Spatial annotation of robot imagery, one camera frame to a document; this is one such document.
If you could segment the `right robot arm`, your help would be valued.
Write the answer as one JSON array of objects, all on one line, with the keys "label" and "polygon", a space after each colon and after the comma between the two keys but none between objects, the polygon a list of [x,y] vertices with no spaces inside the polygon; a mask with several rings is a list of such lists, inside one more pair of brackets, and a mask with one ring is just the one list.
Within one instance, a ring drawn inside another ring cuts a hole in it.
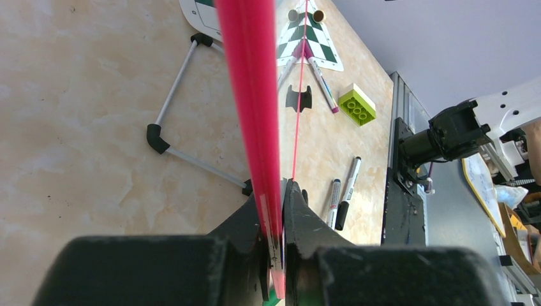
[{"label": "right robot arm", "polygon": [[517,176],[515,166],[524,159],[517,147],[500,138],[511,130],[540,118],[540,78],[503,91],[467,99],[444,109],[428,121],[429,127],[411,133],[403,119],[396,120],[393,169],[396,180],[420,182],[423,164],[446,163],[470,157],[491,145],[489,157],[507,179]]}]

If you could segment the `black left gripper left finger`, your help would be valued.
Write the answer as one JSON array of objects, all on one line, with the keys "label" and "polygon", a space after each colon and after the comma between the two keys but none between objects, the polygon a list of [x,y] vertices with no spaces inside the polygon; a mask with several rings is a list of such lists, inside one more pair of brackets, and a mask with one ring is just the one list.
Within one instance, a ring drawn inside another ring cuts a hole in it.
[{"label": "black left gripper left finger", "polygon": [[35,305],[262,305],[268,250],[254,198],[206,235],[86,236],[49,268]]}]

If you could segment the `pink-framed whiteboard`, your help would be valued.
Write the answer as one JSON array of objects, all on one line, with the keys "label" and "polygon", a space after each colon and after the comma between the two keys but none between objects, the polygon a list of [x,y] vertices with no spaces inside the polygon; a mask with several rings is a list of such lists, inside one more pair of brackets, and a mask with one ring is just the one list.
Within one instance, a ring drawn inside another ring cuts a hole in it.
[{"label": "pink-framed whiteboard", "polygon": [[303,1],[216,1],[253,196],[268,245],[274,290],[286,296],[283,202],[293,174],[294,110],[300,84],[296,50],[304,38]]}]

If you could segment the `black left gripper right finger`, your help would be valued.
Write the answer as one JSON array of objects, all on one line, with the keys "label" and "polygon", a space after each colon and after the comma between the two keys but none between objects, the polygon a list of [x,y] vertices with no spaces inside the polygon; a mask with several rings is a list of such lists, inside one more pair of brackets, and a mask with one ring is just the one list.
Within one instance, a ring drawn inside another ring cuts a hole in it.
[{"label": "black left gripper right finger", "polygon": [[287,305],[506,305],[490,264],[462,247],[355,245],[289,180],[283,204]]}]

